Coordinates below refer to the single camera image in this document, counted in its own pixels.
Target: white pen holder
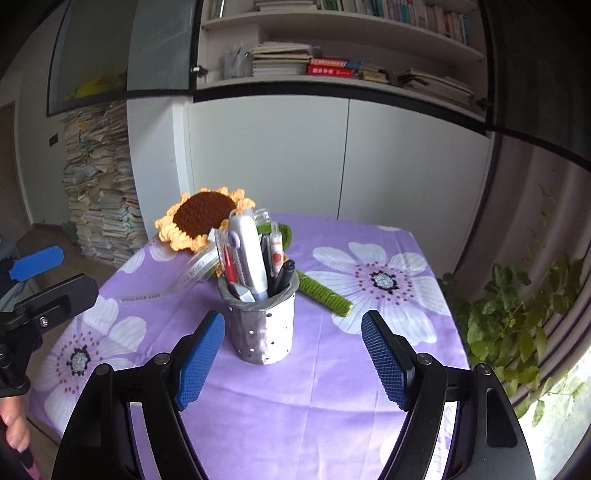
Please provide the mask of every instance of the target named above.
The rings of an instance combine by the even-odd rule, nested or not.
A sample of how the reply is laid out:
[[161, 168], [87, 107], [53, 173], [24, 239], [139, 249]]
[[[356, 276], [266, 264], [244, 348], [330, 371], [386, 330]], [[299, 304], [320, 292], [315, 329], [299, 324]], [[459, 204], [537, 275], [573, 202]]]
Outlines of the white pen holder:
[[290, 284], [268, 300], [247, 303], [235, 298], [224, 277], [217, 282], [230, 313], [224, 315], [226, 331], [238, 356], [245, 362], [269, 365], [291, 351], [294, 333], [294, 302], [300, 279], [294, 273]]

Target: metal screw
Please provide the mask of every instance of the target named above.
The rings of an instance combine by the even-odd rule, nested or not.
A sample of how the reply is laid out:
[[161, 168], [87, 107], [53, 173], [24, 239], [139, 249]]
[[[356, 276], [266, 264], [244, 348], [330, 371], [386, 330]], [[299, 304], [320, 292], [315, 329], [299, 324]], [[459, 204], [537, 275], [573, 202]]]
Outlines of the metal screw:
[[487, 364], [478, 364], [476, 369], [482, 375], [490, 375], [492, 373], [491, 368]]
[[156, 365], [166, 365], [168, 362], [170, 362], [170, 355], [167, 353], [159, 353], [154, 357]]
[[417, 362], [423, 365], [431, 365], [433, 363], [433, 357], [428, 353], [420, 353], [417, 355]]
[[100, 364], [98, 367], [95, 368], [95, 374], [97, 374], [99, 377], [102, 377], [107, 373], [109, 373], [109, 365], [107, 364]]

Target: finger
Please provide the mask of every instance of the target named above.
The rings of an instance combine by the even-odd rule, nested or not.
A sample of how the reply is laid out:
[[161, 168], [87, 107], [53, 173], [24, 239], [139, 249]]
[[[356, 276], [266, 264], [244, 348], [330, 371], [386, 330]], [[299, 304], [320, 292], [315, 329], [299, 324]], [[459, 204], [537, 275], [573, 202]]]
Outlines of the finger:
[[31, 441], [31, 436], [29, 433], [29, 430], [27, 429], [27, 431], [25, 432], [25, 436], [21, 441], [21, 444], [18, 446], [17, 450], [22, 453], [25, 450], [27, 450], [27, 448], [29, 447], [29, 443]]
[[6, 430], [6, 441], [17, 449], [28, 433], [28, 426], [25, 417], [18, 417]]
[[7, 427], [22, 416], [22, 402], [19, 397], [8, 397], [0, 400], [0, 417]]

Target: white flower print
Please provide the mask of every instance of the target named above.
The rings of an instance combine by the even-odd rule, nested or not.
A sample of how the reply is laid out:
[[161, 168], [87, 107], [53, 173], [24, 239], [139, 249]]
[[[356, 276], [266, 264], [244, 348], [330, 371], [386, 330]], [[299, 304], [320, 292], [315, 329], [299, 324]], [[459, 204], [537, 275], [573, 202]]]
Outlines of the white flower print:
[[72, 320], [43, 362], [33, 388], [53, 389], [45, 401], [45, 411], [61, 434], [89, 375], [101, 363], [115, 370], [134, 367], [119, 355], [135, 352], [146, 334], [146, 322], [127, 317], [115, 323], [119, 306], [114, 299], [99, 296], [95, 306]]
[[349, 243], [358, 259], [337, 248], [318, 247], [316, 260], [334, 271], [306, 272], [311, 278], [353, 302], [346, 317], [333, 314], [334, 323], [344, 332], [361, 333], [361, 319], [368, 310], [380, 312], [390, 329], [407, 338], [411, 345], [437, 340], [431, 321], [419, 307], [442, 315], [449, 308], [435, 278], [417, 276], [427, 268], [422, 255], [404, 253], [387, 260], [376, 244]]
[[399, 230], [401, 230], [400, 228], [396, 228], [395, 226], [384, 226], [384, 225], [378, 225], [378, 228], [385, 230], [386, 232], [398, 232]]
[[139, 267], [142, 266], [142, 263], [144, 263], [145, 256], [146, 254], [144, 252], [144, 249], [139, 249], [133, 257], [131, 257], [127, 262], [125, 262], [125, 265], [121, 267], [121, 270], [125, 273], [135, 272]]
[[156, 262], [167, 262], [177, 256], [178, 252], [175, 252], [170, 248], [169, 244], [164, 243], [157, 236], [154, 237], [148, 244], [148, 249], [152, 258]]

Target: table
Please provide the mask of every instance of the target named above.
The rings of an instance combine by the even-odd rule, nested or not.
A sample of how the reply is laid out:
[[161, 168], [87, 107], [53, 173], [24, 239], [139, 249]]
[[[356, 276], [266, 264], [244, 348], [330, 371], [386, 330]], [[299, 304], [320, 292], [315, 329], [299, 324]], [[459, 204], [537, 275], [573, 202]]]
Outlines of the table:
[[[355, 306], [342, 319], [298, 294], [292, 351], [274, 365], [241, 361], [226, 339], [200, 397], [182, 413], [184, 424], [211, 480], [375, 480], [404, 413], [382, 389], [361, 339], [361, 315], [377, 308], [417, 352], [467, 368], [456, 327], [410, 233], [305, 216], [277, 219], [293, 230], [287, 253], [298, 269]], [[32, 413], [62, 434], [96, 365], [142, 365], [192, 333], [208, 310], [228, 312], [213, 281], [153, 295], [172, 285], [190, 258], [158, 240], [136, 253], [45, 359], [33, 379]], [[151, 298], [121, 300], [145, 294]], [[139, 407], [133, 418], [146, 478], [158, 478]], [[441, 478], [453, 423], [448, 404], [428, 478]]]

